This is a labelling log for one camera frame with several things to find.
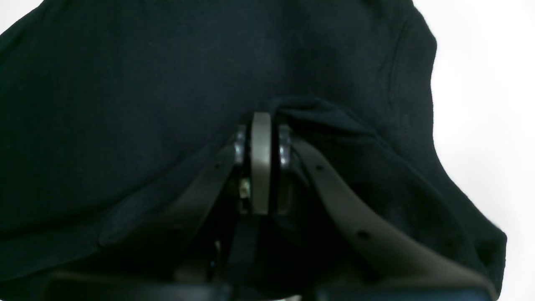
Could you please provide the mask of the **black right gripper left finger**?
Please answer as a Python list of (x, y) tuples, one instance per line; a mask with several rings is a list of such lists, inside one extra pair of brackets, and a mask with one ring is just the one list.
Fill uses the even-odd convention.
[(268, 214), (273, 167), (273, 118), (216, 120), (182, 131), (179, 163), (119, 202), (100, 232), (102, 253), (113, 260), (177, 256), (189, 246), (229, 182), (246, 175), (254, 214)]

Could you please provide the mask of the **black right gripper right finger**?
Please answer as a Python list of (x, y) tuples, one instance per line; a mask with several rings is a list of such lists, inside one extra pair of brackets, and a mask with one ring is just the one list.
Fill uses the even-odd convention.
[(405, 235), (376, 214), (346, 184), (325, 156), (295, 134), (278, 126), (281, 170), (299, 158), (311, 190), (329, 220), (379, 279), (353, 286), (325, 284), (303, 295), (304, 301), (495, 301), (493, 284)]

